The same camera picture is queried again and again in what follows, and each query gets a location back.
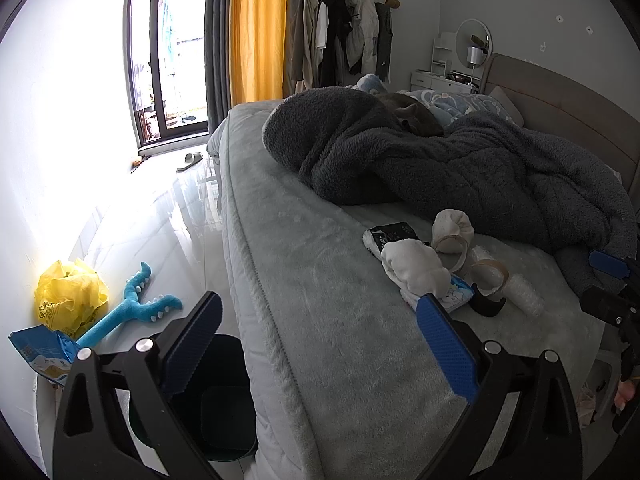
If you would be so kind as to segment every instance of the screw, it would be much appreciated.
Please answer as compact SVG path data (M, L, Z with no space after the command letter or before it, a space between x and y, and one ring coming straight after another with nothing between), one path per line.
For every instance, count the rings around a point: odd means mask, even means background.
M136 350L138 352L148 352L153 347L154 347L153 340L146 337L136 343Z
M86 347L79 349L78 354L76 354L76 357L81 361L88 359L89 357L91 357L91 349Z
M484 350L489 354L497 355L502 351L502 347L496 341L487 341L484 343Z
M556 354L553 350L547 350L545 352L545 359L550 363L557 363L559 358L558 354Z

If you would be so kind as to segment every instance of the vanity table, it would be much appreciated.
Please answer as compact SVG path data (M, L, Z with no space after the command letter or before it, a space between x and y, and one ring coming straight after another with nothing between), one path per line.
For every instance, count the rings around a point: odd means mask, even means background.
M433 89L437 92L455 92L471 94L471 86L446 79L440 75L416 70L411 74L411 90Z

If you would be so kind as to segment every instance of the gray cat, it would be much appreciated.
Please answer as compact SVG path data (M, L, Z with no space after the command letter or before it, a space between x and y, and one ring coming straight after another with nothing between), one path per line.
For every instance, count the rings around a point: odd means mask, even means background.
M442 135L442 126L429 109L405 94L378 94L376 96L395 115L402 127L419 137Z

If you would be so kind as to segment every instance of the fuzzy gray blanket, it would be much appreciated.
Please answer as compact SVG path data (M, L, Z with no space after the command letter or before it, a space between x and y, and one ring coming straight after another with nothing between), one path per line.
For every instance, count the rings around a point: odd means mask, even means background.
M578 296L591 285L621 286L593 272L589 250L636 253L631 202L599 158L493 114L471 113L444 138L421 138L402 131L370 94L314 89L280 104L262 141L277 162L336 204L403 200L429 219L459 209L480 234L539 247L556 258Z

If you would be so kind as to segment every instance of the blue patterned bedding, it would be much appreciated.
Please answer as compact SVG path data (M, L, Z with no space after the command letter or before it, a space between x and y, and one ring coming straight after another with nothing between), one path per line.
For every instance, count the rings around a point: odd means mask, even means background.
M361 77L355 85L347 88L355 88L373 95L387 93L387 89L380 81L380 78L374 74L367 74ZM424 104L442 127L449 126L453 121L468 113L478 111L494 113L513 123L513 119L511 119L507 110L496 99L488 95L437 92L428 89L412 92L402 90L400 93L407 94Z
M424 104L436 117L441 126L449 126L453 121L471 112L491 112L513 123L507 110L493 97L484 94L458 94L435 90L402 91Z

